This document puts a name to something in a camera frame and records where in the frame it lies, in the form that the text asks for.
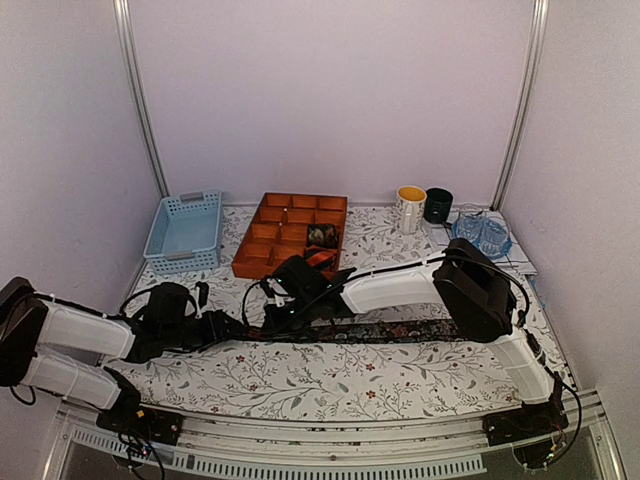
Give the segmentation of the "dark floral necktie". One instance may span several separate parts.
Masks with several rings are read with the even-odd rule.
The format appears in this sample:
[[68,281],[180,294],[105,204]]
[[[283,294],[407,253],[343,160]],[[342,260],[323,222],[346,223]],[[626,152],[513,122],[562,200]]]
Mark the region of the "dark floral necktie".
[[284,343],[397,344],[465,341],[452,319],[380,323],[335,324],[303,327],[297,331],[268,333],[254,330],[249,340]]

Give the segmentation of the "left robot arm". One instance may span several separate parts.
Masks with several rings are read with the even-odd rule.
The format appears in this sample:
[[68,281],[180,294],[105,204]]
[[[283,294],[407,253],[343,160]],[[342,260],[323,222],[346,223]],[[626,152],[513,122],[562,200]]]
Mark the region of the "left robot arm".
[[143,364],[166,352],[191,353],[247,335],[247,324],[204,306],[177,283],[145,289],[147,303],[133,315],[109,315],[36,291],[23,277],[1,289],[1,384],[24,385],[88,403],[128,434],[148,426],[139,391],[118,371],[71,357],[71,352]]

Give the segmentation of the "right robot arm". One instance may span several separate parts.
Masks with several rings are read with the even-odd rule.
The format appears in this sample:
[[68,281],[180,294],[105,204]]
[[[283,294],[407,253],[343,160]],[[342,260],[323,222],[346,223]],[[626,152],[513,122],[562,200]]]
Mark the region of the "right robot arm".
[[288,296],[265,308],[261,332],[300,331],[316,319],[353,317],[387,307],[440,301],[463,338],[488,346],[521,395],[517,427],[537,436],[562,411],[563,382],[517,309],[516,280],[465,239],[441,253],[380,269],[345,269],[327,279],[303,257],[292,256],[272,275]]

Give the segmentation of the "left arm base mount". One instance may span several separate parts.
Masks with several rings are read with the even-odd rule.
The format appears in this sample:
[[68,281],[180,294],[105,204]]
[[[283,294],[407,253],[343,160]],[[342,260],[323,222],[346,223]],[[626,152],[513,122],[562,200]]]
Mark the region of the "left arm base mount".
[[116,381],[120,393],[109,410],[98,414],[96,426],[119,434],[136,434],[145,441],[176,446],[184,416],[143,406],[140,392],[129,380],[109,367],[105,371]]

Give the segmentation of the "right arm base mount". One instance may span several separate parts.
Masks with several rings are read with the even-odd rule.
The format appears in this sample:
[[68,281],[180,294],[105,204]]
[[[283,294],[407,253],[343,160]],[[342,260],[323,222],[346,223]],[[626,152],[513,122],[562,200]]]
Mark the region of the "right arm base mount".
[[482,429],[490,446],[559,433],[569,425],[561,399],[539,404],[523,403],[520,408],[485,415]]

